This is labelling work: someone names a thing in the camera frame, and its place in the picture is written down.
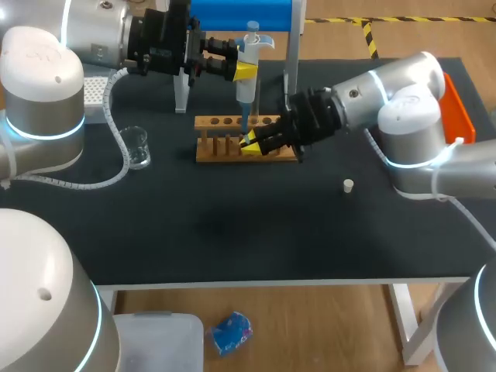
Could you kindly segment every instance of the orange box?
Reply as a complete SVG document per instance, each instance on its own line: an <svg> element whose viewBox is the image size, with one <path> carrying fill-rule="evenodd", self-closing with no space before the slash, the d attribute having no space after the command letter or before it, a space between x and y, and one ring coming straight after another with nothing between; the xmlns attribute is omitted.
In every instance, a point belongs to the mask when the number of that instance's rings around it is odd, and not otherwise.
<svg viewBox="0 0 496 372"><path fill-rule="evenodd" d="M446 72L444 73L444 80L446 82L446 92L439 101L439 105L441 106L446 143L455 142L457 137L463 137L465 139L463 143L474 143L475 128L451 77Z"/></svg>

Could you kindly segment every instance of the cable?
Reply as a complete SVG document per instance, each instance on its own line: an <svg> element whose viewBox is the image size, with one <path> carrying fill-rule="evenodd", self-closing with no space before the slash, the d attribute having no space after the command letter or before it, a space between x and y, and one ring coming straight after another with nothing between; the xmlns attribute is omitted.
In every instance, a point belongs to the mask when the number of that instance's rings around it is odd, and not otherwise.
<svg viewBox="0 0 496 372"><path fill-rule="evenodd" d="M128 74L129 72L127 71L127 68L123 68L122 70L117 71L108 80L107 85L105 86L105 90L103 92L103 113L105 115L105 119L107 120L108 127L110 128L110 131L112 132L112 135L114 136L115 141L119 145L119 149L121 150L122 153L122 160L123 160L122 169L116 176L114 176L110 180L98 182L96 184L75 184L72 182L66 182L49 177L36 176L31 174L22 174L18 177L15 177L14 180L34 181L34 182L40 182L42 184L51 184L53 186L58 186L61 188L70 188L74 190L96 190L99 188L106 188L107 186L110 186L111 184L114 184L122 180L124 176L126 176L129 170L129 153L127 151L126 144L122 140L122 137L119 134L117 127L115 126L114 119L112 118L112 113L110 112L110 92L112 91L112 88L115 85L115 83L117 83L117 81L124 78Z"/></svg>
<svg viewBox="0 0 496 372"><path fill-rule="evenodd" d="M382 162L384 164L386 164L386 166L387 166L388 165L388 162L387 162L388 159L386 158L386 156L382 152L381 148L377 145L377 142L375 142L375 139L370 134L369 129L365 129L364 132L365 132L365 137L368 139L368 141L369 141L370 145L372 146L372 148L374 149L375 153L380 157L380 159L382 160ZM432 188L437 193L437 176L436 176L436 179L433 182L435 182L435 184L432 186ZM458 199L453 198L453 197L448 197L448 200L460 212L462 212L465 217L467 217L467 219L470 221L470 223L475 227L475 229L484 238L484 240L486 241L486 243L489 244L489 246L493 250L496 250L496 241L494 241L493 237L489 234L489 232L487 232L487 230L475 218L475 216L467 208L465 208L465 206L462 203L460 203L460 201L458 201Z"/></svg>
<svg viewBox="0 0 496 372"><path fill-rule="evenodd" d="M453 152L453 149L459 145L462 145L463 142L465 141L465 139L463 137L457 137L455 139L455 142L453 142L452 144L450 144L445 150L444 150L444 153L445 155L442 156L442 159L440 161L436 161L435 163L432 163L431 165L433 166L433 169L432 169L432 176L431 176L431 192L432 192L432 196L434 197L435 200L437 200L438 202L445 202L447 199L449 199L450 197L448 198L441 198L441 196L439 196L439 192L437 192L437 180L438 180L438 176L439 176L439 170L441 169L441 167L446 163L446 161L448 160L450 154Z"/></svg>

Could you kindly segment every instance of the yellow black tape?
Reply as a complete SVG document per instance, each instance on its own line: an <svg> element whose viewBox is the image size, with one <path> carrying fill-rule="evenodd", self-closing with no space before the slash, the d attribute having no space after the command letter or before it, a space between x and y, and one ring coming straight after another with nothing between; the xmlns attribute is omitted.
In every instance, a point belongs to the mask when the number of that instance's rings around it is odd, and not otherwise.
<svg viewBox="0 0 496 372"><path fill-rule="evenodd" d="M352 22L496 22L495 17L337 17L310 18L305 23L342 23Z"/></svg>
<svg viewBox="0 0 496 372"><path fill-rule="evenodd" d="M367 41L367 46L369 47L370 58L376 60L379 58L379 53L377 52L377 47L375 45L374 38L372 37L370 22L362 22L362 29L363 34L365 35L365 40Z"/></svg>

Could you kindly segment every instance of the wooden test tube rack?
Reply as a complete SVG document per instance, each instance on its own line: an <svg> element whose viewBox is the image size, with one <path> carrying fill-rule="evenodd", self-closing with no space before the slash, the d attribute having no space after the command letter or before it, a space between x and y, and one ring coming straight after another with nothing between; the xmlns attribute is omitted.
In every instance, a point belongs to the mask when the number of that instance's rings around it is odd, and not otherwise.
<svg viewBox="0 0 496 372"><path fill-rule="evenodd" d="M259 122L256 123L250 119L248 126L250 129L254 126L265 126L278 118L279 116L276 115L260 116ZM287 146L265 156L242 154L239 147L239 142L243 138L241 116L196 116L195 130L200 132L196 146L197 163L297 161L295 152ZM237 135L221 135L219 132L237 133Z"/></svg>

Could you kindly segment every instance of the black table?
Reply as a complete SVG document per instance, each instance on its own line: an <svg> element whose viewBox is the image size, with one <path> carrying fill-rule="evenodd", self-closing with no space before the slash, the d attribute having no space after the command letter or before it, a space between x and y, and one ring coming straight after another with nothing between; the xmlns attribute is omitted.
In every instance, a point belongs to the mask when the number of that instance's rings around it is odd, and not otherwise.
<svg viewBox="0 0 496 372"><path fill-rule="evenodd" d="M331 86L387 60L300 63L299 88ZM495 131L459 59L441 59L477 129ZM260 64L260 113L274 114L283 62ZM195 115L238 115L233 84L204 74L188 114L175 115L172 79L128 77L114 91L120 128L149 133L152 164L98 191L13 182L1 208L45 219L100 285L212 282L405 282L468 277L494 252L450 203L394 192L363 133L308 149L303 164L196 164ZM105 125L88 126L81 159L55 174L111 178L122 165ZM350 195L340 190L352 178ZM496 235L494 201L462 202Z"/></svg>

